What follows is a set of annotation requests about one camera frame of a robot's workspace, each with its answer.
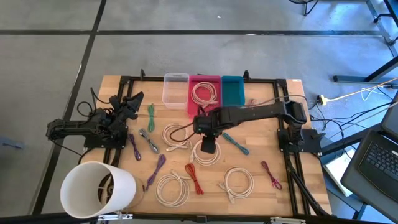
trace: wooden tabletop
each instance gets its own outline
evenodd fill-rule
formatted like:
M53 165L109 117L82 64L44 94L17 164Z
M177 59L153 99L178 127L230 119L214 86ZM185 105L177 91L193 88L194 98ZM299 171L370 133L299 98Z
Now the wooden tabletop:
M107 99L116 95L118 92L120 76L106 75L103 78L99 90L99 98ZM304 95L301 80L287 80L287 86L290 95ZM250 121L242 123L239 126L229 129L226 132L238 143L250 150L250 154L245 156L236 146L227 142L223 137L217 139L221 146L221 158L212 166L201 166L194 162L197 170L198 181L205 192L204 195L195 193L193 181L190 184L190 195L188 201L178 208L168 208L161 205L155 198L155 189L157 181L165 174L169 174L173 169L180 175L188 174L185 172L185 165L189 161L190 152L188 150L176 149L172 152L166 152L168 147L162 140L162 131L170 123L188 124L191 120L185 110L169 110L162 102L163 82L153 81L135 81L132 94L143 91L144 100L138 112L138 119L128 120L129 132L134 134L136 144L141 153L141 161L136 161L134 150L129 141L121 154L119 167L129 171L135 177L142 180L143 183L152 175L155 170L159 155L154 154L144 138L140 137L138 130L146 129L149 121L147 106L155 104L155 131L150 134L151 139L160 147L160 153L165 154L166 163L157 174L156 180L149 190L145 193L142 202L131 208L134 213L170 213L170 214L204 214L204 215L256 215L256 216L290 216L292 209L290 205L289 188L287 185L286 169L284 158L279 151L276 130L278 120L276 118L263 119L259 121ZM262 102L274 97L273 87L266 83L245 83L244 93L246 101L250 98ZM302 102L305 105L308 122L303 128L311 128L311 122L308 115L307 104L303 98L292 98L292 100ZM97 104L98 107L107 107L109 105ZM194 135L191 138L195 144L201 137ZM205 154L197 150L202 158L210 158L213 155ZM104 155L103 149L94 149L89 152L82 160L102 162ZM314 198L324 210L331 213L325 182L323 180L322 169L319 160L311 154L301 153L301 161L305 183L311 191ZM269 176L262 168L260 162L265 160L276 179L282 184L283 189L272 188ZM240 166L247 169L254 177L254 190L248 198L236 199L235 204L230 204L227 194L217 183L223 181L225 171L232 166ZM233 191L240 192L248 186L246 178L241 174L232 174L229 178L229 186ZM300 190L296 186L295 192L298 199L298 210L303 213ZM179 185L171 182L166 185L163 196L166 200L176 199L179 194Z

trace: coiled white cable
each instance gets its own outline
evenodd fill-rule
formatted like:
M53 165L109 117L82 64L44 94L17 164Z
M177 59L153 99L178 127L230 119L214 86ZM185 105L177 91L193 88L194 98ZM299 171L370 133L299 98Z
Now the coiled white cable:
M176 208L183 205L189 197L189 184L186 180L191 179L190 177L180 176L174 170L171 171L172 174L167 174L161 177L156 186L156 199L162 205L170 208ZM169 183L170 181L176 180L180 184L180 195L178 198L173 201L169 202L163 199L162 191L164 186Z
M178 123L171 123L169 125L167 125L164 129L163 129L163 133L162 133L162 139L163 141L170 147L168 147L166 149L166 152L171 152L174 151L175 149L188 149L188 146L186 146L186 143L188 140L184 141L184 142L180 142L180 143L172 143L167 139L167 136L169 135L168 132L172 129L172 128L181 128L182 125L178 124ZM189 132L188 129L185 128L185 137L184 139L188 138Z
M197 147L201 144L201 142L202 142L202 140L199 140L195 144L195 146L192 148L192 152L191 152L191 156L189 158L189 162L193 162L193 160L196 160L202 166L211 166L211 165L215 164L221 157L220 145L216 142L216 152L215 152L215 156L213 158L211 158L211 159L202 159L197 154Z
M241 172L248 178L249 186L243 192L240 192L240 193L234 192L228 186L228 177L229 177L229 175L231 175L234 172ZM253 191L253 188L254 188L254 179L253 179L253 176L250 174L250 172L247 171L246 169L241 168L241 167L231 167L225 172L223 183L219 183L218 185L223 190L225 190L225 192L228 194L229 201L231 203L235 203L235 198L242 199L242 198L246 198L247 196L249 196L251 194L251 192Z
M199 87L206 88L207 90L209 90L210 92L209 100L203 100L199 98L199 96L196 93ZM217 104L217 91L214 85L211 84L210 82L201 82L196 84L191 91L191 97L193 102L195 102L198 105L202 105L203 108L206 108L208 105L211 104Z

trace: red cable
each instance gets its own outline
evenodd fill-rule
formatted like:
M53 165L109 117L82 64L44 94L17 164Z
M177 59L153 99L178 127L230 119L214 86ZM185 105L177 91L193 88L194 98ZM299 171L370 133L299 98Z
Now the red cable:
M188 163L187 165L185 165L185 171L187 172L187 174L189 174L189 176L191 176L193 182L195 183L195 190L197 191L197 194L204 194L198 183L197 175L195 173L195 166L192 163Z
M279 183L279 181L277 179L274 178L274 176L271 174L271 172L269 171L268 165L265 161L261 162L261 165L263 166L263 168L267 171L269 177L271 178L271 182L272 182L272 187L276 187L276 189L282 190L282 186Z

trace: concrete floor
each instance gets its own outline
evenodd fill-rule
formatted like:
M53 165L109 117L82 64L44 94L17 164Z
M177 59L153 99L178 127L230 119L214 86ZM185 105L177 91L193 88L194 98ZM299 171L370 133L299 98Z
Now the concrete floor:
M90 30L99 5L100 0L3 0L0 29ZM378 12L386 10L379 1L374 5ZM112 0L106 4L99 29L377 30L363 2L320 1L308 17L301 13L302 6L281 0ZM397 29L391 20L382 22L395 37ZM0 146L0 176L5 180L0 183L0 217L29 212L51 148L44 134L46 125L62 116L87 40L84 35L0 35L0 100L5 105L0 112L0 136L27 146L21 151ZM368 75L391 58L383 38L373 36L97 36L77 102L90 99L89 87L98 91L103 75L138 75L142 68L155 76L167 72L240 75L249 70L252 77L300 78L313 101L319 94L333 98L366 86L336 84L331 82L333 75ZM396 77L397 71L389 76ZM382 95L374 94L368 101L356 95L321 110L326 118L335 118L388 101ZM320 117L317 109L311 114ZM381 118L363 125L376 124ZM75 111L72 119L82 117ZM313 126L319 129L322 124ZM359 130L350 128L345 134ZM326 129L327 136L337 131L332 124ZM65 140L65 146L79 152L82 145L82 138ZM60 186L77 160L76 155L62 151L44 213L63 211ZM329 198L335 215L352 217L351 208L332 194ZM369 207L364 220L389 221L380 215Z

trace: purple cable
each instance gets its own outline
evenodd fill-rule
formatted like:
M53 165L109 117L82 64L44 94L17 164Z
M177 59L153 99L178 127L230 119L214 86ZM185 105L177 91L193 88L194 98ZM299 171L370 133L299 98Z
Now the purple cable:
M137 149L136 142L134 140L134 135L129 134L129 139L130 139L130 142L132 144L132 147L134 148L134 156L136 157L137 161L140 161L141 160L141 155L139 154L139 151Z
M157 161L156 170L154 174L152 174L147 180L147 187L145 188L145 190L148 190L149 186L155 182L156 174L159 172L160 168L163 166L163 164L165 164L165 162L166 162L166 156L164 154L161 154L159 156L159 160Z

